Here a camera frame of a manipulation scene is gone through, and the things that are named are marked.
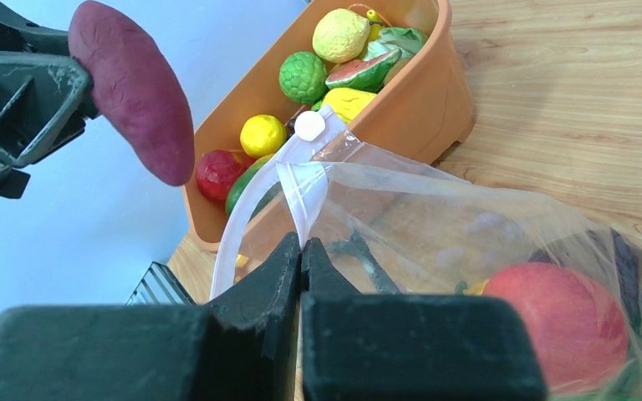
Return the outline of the purple sweet potato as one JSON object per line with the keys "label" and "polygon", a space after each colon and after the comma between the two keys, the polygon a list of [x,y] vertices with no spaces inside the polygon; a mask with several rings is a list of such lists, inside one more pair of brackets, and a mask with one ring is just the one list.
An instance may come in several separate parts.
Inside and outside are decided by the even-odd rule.
{"label": "purple sweet potato", "polygon": [[95,106],[141,163],[167,185],[184,185],[195,162],[191,110],[154,39],[120,11],[85,1],[72,17],[68,45],[92,76]]}

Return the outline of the red apple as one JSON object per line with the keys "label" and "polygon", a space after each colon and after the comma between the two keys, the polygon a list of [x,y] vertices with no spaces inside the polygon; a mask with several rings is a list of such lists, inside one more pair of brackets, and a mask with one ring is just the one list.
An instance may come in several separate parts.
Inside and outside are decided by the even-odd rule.
{"label": "red apple", "polygon": [[240,150],[212,150],[196,163],[199,192],[209,201],[224,201],[236,180],[254,163]]}

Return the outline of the clear zip top bag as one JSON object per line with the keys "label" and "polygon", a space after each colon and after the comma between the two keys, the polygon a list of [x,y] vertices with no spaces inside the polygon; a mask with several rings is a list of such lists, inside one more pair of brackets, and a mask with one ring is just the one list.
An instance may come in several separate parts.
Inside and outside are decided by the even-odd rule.
{"label": "clear zip top bag", "polygon": [[[276,184],[280,192],[251,219]],[[405,294],[481,296],[496,273],[528,262],[583,273],[615,297],[630,345],[635,335],[620,295],[612,230],[548,195],[474,185],[365,143],[326,106],[293,119],[293,135],[241,194],[222,234],[211,294],[249,274],[289,232],[300,243],[319,239],[326,250],[358,231]],[[328,255],[356,289],[379,293],[358,259]],[[639,306],[642,312],[642,300]],[[615,400],[626,366],[627,359],[593,393],[551,395]]]}

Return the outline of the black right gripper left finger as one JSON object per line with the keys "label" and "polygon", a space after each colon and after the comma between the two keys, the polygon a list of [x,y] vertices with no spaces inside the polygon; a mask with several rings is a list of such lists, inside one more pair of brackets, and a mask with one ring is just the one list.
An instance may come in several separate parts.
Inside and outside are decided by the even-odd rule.
{"label": "black right gripper left finger", "polygon": [[301,249],[203,305],[15,307],[0,314],[0,400],[290,400]]}

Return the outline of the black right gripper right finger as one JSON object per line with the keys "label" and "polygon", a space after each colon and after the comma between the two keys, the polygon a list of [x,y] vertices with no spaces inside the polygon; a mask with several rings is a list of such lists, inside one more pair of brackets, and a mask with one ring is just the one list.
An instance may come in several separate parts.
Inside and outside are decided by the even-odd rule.
{"label": "black right gripper right finger", "polygon": [[309,240],[301,272],[307,400],[545,400],[522,319],[495,297],[363,294]]}

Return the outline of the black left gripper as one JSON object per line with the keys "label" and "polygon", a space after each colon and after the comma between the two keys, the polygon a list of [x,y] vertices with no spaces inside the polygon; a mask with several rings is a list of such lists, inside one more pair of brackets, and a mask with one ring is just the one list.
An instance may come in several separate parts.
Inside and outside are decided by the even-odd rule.
{"label": "black left gripper", "polygon": [[38,163],[99,117],[94,80],[69,54],[68,34],[0,2],[0,197],[19,199]]}

